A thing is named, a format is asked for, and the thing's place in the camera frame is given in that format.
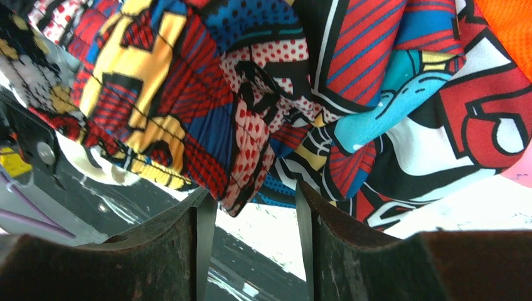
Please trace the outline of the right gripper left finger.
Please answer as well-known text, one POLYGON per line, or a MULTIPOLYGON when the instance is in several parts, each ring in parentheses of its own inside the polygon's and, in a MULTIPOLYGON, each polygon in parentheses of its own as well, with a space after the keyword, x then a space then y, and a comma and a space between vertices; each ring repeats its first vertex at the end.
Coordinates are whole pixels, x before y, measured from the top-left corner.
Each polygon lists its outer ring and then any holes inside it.
POLYGON ((1 238, 2 300, 203 300, 217 203, 202 189, 100 244, 1 238))

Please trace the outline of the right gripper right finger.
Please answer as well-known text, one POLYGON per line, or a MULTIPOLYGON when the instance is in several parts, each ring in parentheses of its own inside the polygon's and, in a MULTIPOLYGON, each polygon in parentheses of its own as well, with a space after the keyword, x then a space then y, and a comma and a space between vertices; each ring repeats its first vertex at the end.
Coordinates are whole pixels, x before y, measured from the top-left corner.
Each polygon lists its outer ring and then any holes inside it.
POLYGON ((311 300, 530 300, 531 232, 376 231, 298 182, 311 300))

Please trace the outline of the comic print shorts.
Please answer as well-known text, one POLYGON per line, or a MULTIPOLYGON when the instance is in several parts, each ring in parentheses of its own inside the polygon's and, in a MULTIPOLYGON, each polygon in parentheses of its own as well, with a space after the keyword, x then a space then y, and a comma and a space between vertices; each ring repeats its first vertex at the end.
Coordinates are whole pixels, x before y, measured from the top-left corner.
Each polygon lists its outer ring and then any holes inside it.
POLYGON ((236 216, 303 181, 385 230, 531 144, 531 79, 475 2, 2 1, 1 73, 102 182, 236 216))

